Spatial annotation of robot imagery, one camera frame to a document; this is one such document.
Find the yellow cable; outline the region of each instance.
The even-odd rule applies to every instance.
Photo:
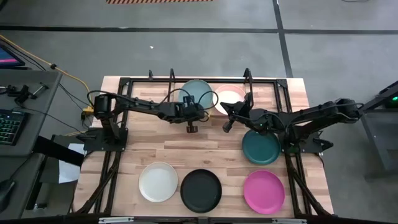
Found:
[[[75,134],[81,134],[81,133],[85,133],[85,132],[86,132],[86,131],[80,131],[80,132],[75,131],[74,133],[64,134],[64,136],[73,136],[73,135],[75,135]]]
[[[41,58],[39,58],[38,56],[36,56],[36,55],[34,55],[34,54],[32,54],[32,53],[26,51],[25,49],[23,49],[22,47],[18,46],[17,44],[15,44],[14,42],[12,42],[11,40],[5,38],[5,36],[3,36],[3,35],[1,35],[1,34],[0,34],[0,38],[4,39],[4,40],[5,40],[6,42],[8,42],[9,44],[12,44],[13,46],[17,47],[19,50],[21,50],[21,51],[23,51],[23,52],[29,54],[30,56],[36,58],[37,60],[40,60],[41,62],[46,63],[46,64],[49,65],[49,66],[52,65],[50,62],[48,62],[48,61],[46,61],[46,60],[44,60],[44,59],[41,59]],[[77,77],[74,77],[74,76],[71,75],[71,74],[68,74],[67,72],[65,72],[65,71],[63,71],[63,70],[61,70],[61,69],[59,69],[58,67],[55,67],[55,69],[58,70],[59,72],[63,73],[64,75],[66,75],[66,76],[68,76],[68,77],[70,77],[70,78],[72,78],[72,79],[74,79],[74,80],[79,81],[81,84],[83,84],[83,85],[86,87],[87,91],[90,92],[90,89],[88,88],[87,84],[86,84],[83,80],[81,80],[81,79],[79,79],[79,78],[77,78]]]

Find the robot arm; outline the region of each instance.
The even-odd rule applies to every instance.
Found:
[[[229,121],[223,130],[228,133],[235,121],[244,124],[259,134],[282,133],[287,143],[297,144],[312,133],[335,123],[355,123],[362,115],[354,100],[338,99],[294,113],[274,113],[264,109],[251,109],[251,93],[245,100],[236,103],[223,103],[221,106],[228,114]],[[296,124],[309,122],[302,126]]]
[[[112,100],[116,100],[112,110]],[[155,115],[158,118],[172,123],[188,122],[187,132],[195,133],[197,126],[192,122],[206,117],[205,110],[199,103],[194,103],[193,96],[184,96],[184,102],[161,102],[140,100],[139,98],[128,98],[114,93],[105,93],[95,97],[94,116],[101,121],[105,138],[118,139],[119,127],[114,122],[115,118],[124,111],[135,111]]]

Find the teal plate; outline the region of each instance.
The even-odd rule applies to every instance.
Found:
[[[181,89],[186,90],[189,92],[190,95],[193,95],[195,97],[195,102],[198,103],[199,98],[206,93],[207,91],[211,91],[211,87],[207,82],[203,80],[190,80],[184,84],[184,86],[181,87]],[[183,102],[183,96],[187,96],[187,93],[184,91],[180,91],[180,94],[178,95],[178,102]],[[209,108],[211,107],[211,104],[213,102],[213,93],[206,93],[205,96],[203,96],[200,100],[200,104],[202,105],[203,108]]]
[[[243,137],[242,149],[251,162],[268,165],[278,159],[280,143],[275,134],[268,133],[263,136],[250,130]]]

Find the keyboard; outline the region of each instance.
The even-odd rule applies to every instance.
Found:
[[[0,109],[0,144],[15,146],[28,113]]]

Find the light pink plate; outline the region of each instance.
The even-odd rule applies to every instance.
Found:
[[[222,113],[227,114],[224,108],[220,105],[220,102],[224,103],[236,103],[238,101],[244,101],[245,92],[234,85],[222,85],[216,89],[218,95],[218,103],[216,109]],[[213,104],[216,104],[217,96],[213,94]]]
[[[267,170],[254,171],[246,178],[243,195],[254,211],[265,215],[278,212],[285,200],[282,182]]]

